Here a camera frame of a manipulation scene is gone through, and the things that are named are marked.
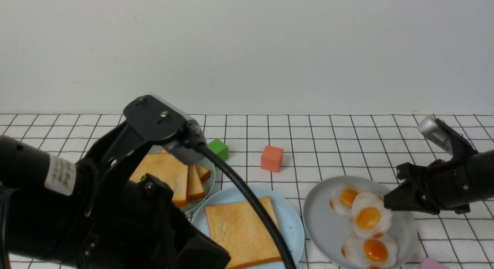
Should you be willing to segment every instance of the toast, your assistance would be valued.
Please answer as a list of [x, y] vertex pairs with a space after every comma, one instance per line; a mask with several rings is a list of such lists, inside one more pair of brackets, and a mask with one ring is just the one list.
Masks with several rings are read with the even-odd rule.
[[201, 182], [204, 183], [206, 180], [210, 179], [211, 177], [211, 172], [206, 169], [205, 167], [201, 165], [195, 165], [197, 169], [197, 174], [199, 175], [199, 178], [201, 179]]
[[202, 199], [206, 196], [203, 184], [197, 174], [196, 166], [189, 166], [189, 180], [187, 184], [187, 200]]
[[170, 186], [173, 190], [173, 203], [178, 208], [183, 208], [187, 206], [188, 172], [189, 167], [171, 154], [148, 154], [132, 173], [130, 181], [137, 183], [145, 174], [155, 176]]
[[[270, 197], [261, 204], [279, 229]], [[226, 269], [242, 269], [281, 261], [281, 255], [254, 208], [249, 202], [206, 206], [210, 238], [230, 254]]]

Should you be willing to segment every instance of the green cube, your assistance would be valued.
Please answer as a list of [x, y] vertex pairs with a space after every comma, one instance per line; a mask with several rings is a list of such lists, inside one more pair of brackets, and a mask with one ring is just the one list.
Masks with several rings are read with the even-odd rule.
[[228, 146], [219, 139], [210, 142], [208, 148], [218, 155], [221, 160], [226, 161], [228, 159]]

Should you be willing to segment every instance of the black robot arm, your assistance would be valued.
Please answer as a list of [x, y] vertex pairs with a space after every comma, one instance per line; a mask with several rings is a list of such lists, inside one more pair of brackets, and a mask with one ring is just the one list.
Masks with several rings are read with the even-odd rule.
[[452, 155], [427, 167], [405, 163], [397, 166], [403, 182], [384, 196], [384, 207], [396, 211], [439, 214], [470, 211], [470, 203], [494, 197], [494, 150], [478, 153], [462, 135], [440, 119], [427, 117], [418, 130]]
[[0, 217], [6, 225], [0, 238], [7, 242], [0, 244], [0, 269], [8, 268], [7, 247], [79, 269], [225, 268], [228, 253], [191, 225], [165, 183], [148, 174], [140, 183], [129, 181], [153, 145], [184, 164], [206, 156], [222, 169], [265, 223], [286, 268], [295, 269], [270, 216], [240, 176], [208, 150], [194, 119], [151, 95], [131, 102], [123, 114], [125, 122], [76, 164], [0, 137], [1, 188], [11, 195], [0, 199], [9, 202]]

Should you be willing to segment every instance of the screw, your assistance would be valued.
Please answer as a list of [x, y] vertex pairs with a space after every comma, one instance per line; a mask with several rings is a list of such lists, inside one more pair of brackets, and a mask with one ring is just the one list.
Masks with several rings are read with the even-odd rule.
[[166, 119], [168, 117], [168, 111], [164, 111], [159, 115], [162, 119]]

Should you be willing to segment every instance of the light blue plate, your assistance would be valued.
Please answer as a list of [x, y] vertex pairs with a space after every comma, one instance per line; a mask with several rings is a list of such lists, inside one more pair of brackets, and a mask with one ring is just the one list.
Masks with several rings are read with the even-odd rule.
[[[297, 264], [302, 257], [305, 244], [304, 227], [297, 211], [295, 211], [295, 208], [291, 206], [289, 201], [271, 190], [253, 185], [249, 185], [249, 188], [258, 198], [267, 196], [271, 198], [278, 221], [279, 230], [281, 231], [281, 234], [290, 249], [295, 264]], [[217, 192], [215, 195], [212, 195], [209, 199], [207, 199], [204, 204], [199, 207], [197, 212], [194, 213], [192, 225], [209, 237], [210, 230], [208, 228], [208, 219], [206, 218], [205, 207], [209, 205], [227, 204], [245, 200], [245, 197], [236, 187]], [[284, 265], [283, 262], [272, 262], [249, 268], [284, 269]]]

